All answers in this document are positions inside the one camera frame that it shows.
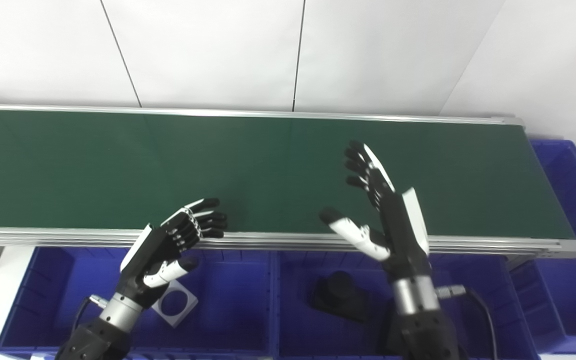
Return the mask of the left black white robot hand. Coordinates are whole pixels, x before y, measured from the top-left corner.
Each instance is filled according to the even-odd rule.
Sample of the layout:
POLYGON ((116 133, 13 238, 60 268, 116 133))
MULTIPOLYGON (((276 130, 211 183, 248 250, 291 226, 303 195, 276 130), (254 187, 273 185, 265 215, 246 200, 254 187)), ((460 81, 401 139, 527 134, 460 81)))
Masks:
POLYGON ((227 215, 220 200, 202 198, 179 208, 160 225, 148 224, 119 267, 115 295, 119 301, 149 309, 172 281, 199 266, 195 256, 183 256, 203 239, 222 239, 227 215))

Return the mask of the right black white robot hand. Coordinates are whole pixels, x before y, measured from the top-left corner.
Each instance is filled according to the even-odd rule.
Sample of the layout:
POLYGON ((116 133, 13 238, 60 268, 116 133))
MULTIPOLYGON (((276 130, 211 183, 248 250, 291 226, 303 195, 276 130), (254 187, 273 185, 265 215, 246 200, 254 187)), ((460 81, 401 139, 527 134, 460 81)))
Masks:
POLYGON ((321 221, 355 249, 380 262, 390 281, 429 277, 428 233, 415 189, 395 189, 383 164, 365 143, 350 141, 344 155, 345 167, 354 172, 346 183, 366 193, 378 212, 382 231, 367 224, 359 226, 333 207, 320 211, 321 221))

